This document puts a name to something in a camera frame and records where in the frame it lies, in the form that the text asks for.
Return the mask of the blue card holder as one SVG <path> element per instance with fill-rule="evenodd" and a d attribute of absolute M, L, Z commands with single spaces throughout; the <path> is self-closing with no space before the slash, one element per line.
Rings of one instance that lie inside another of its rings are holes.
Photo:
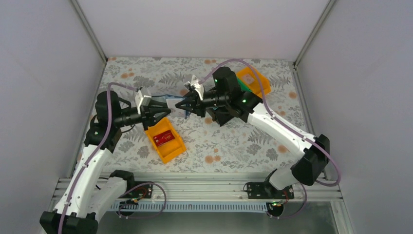
<path fill-rule="evenodd" d="M 170 116 L 172 117 L 181 117 L 181 118 L 187 119 L 190 115 L 189 111 L 179 109 L 175 106 L 178 102 L 181 102 L 185 99 L 182 96 L 165 94 L 165 95 L 152 96 L 152 98 L 156 101 L 165 103 L 167 107 L 171 110 Z"/>

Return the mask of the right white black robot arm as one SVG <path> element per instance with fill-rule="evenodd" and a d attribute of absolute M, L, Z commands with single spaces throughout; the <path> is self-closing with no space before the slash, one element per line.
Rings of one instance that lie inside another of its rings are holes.
<path fill-rule="evenodd" d="M 189 92 L 175 106 L 204 117 L 208 109 L 223 109 L 226 114 L 241 119 L 284 145 L 299 157 L 287 168 L 274 169 L 265 182 L 276 190 L 301 183 L 312 186 L 329 163 L 326 156 L 329 140 L 302 131 L 289 123 L 264 102 L 263 97 L 251 91 L 243 91 L 235 72 L 228 67 L 220 67 L 212 74 L 215 87 L 204 89 L 201 81 L 193 77 L 186 84 Z"/>

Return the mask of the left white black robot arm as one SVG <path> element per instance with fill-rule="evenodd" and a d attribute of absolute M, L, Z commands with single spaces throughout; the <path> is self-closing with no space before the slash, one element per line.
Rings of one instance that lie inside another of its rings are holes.
<path fill-rule="evenodd" d="M 101 92 L 96 115 L 86 133 L 82 157 L 74 175 L 52 211 L 45 211 L 40 224 L 47 234 L 94 234 L 105 212 L 118 198 L 144 197 L 152 182 L 136 182 L 132 172 L 115 170 L 100 189 L 96 187 L 106 161 L 122 136 L 122 128 L 141 124 L 154 126 L 171 110 L 164 98 L 138 92 L 136 105 L 114 91 Z"/>

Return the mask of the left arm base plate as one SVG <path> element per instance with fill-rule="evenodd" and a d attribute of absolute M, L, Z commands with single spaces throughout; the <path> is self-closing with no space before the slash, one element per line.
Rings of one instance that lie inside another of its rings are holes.
<path fill-rule="evenodd" d="M 153 184 L 147 181 L 136 181 L 132 187 L 129 189 L 134 188 L 131 192 L 124 194 L 119 197 L 119 199 L 143 199 L 143 198 L 151 198 L 152 191 L 153 191 Z"/>

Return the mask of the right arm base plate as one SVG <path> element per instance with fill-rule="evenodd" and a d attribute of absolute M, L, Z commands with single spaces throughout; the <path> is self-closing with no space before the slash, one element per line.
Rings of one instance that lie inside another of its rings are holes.
<path fill-rule="evenodd" d="M 294 190 L 292 186 L 277 190 L 270 184 L 264 182 L 248 182 L 243 186 L 249 199 L 293 199 Z"/>

